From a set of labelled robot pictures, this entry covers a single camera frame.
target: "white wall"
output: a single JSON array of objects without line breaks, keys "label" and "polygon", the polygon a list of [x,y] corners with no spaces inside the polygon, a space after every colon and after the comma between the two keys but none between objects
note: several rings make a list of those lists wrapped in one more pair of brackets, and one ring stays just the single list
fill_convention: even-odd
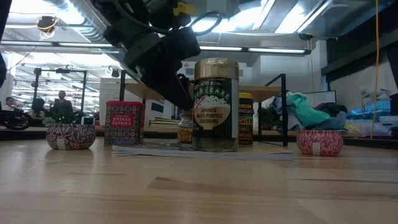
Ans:
[{"label": "white wall", "polygon": [[310,65],[312,65],[312,71],[310,72],[312,73],[313,91],[328,91],[326,76],[322,76],[322,68],[328,65],[326,41],[318,40],[314,47],[312,56],[308,56],[311,61]]},{"label": "white wall", "polygon": [[246,63],[239,62],[239,69],[243,70],[243,76],[239,77],[240,85],[252,85],[252,68],[248,67]]},{"label": "white wall", "polygon": [[[256,85],[263,86],[279,74],[284,73],[286,74],[286,87],[289,91],[302,93],[313,91],[308,55],[261,55],[253,65],[253,69],[252,81]],[[276,81],[271,86],[280,86],[280,81]]]}]

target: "small glass jar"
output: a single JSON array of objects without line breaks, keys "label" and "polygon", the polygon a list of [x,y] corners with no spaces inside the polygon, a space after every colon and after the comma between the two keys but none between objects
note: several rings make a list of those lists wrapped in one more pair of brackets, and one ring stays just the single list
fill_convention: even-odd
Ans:
[{"label": "small glass jar", "polygon": [[193,113],[192,110],[184,110],[181,114],[181,121],[178,124],[178,138],[179,144],[192,145],[192,124],[193,124]]}]

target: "tall spice canister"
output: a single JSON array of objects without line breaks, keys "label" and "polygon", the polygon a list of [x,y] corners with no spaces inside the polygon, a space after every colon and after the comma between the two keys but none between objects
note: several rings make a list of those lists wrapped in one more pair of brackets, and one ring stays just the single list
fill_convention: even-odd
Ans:
[{"label": "tall spice canister", "polygon": [[253,95],[239,93],[239,145],[253,145]]},{"label": "tall spice canister", "polygon": [[195,64],[193,147],[227,152],[238,148],[239,65],[227,58]]}]

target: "patterned tin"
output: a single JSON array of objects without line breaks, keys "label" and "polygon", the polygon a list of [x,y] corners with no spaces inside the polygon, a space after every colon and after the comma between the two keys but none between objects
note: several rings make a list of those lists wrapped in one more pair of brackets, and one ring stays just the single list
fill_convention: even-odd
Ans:
[{"label": "patterned tin", "polygon": [[140,144],[144,140],[145,105],[140,102],[106,102],[105,145]]}]

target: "yellow cable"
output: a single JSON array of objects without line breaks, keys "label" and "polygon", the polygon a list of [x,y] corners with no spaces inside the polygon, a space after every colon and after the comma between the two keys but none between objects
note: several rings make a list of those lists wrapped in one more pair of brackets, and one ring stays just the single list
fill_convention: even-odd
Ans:
[{"label": "yellow cable", "polygon": [[55,25],[57,25],[57,22],[58,22],[58,20],[56,20],[51,26],[48,26],[48,27],[39,27],[39,21],[36,21],[36,26],[37,26],[37,28],[39,28],[39,29],[51,29],[51,28],[53,28]]},{"label": "yellow cable", "polygon": [[48,38],[48,35],[47,35],[47,34],[49,34],[49,32],[50,32],[50,30],[48,30],[48,31],[44,34],[44,36],[43,36],[42,38],[40,38],[39,41],[42,41],[42,40],[44,40],[44,39],[47,39],[47,38]]},{"label": "yellow cable", "polygon": [[380,57],[380,41],[379,41],[379,0],[376,0],[376,85],[374,97],[374,115],[372,123],[371,139],[373,139],[374,123],[376,122],[377,112],[377,85],[379,82],[379,57]]}]

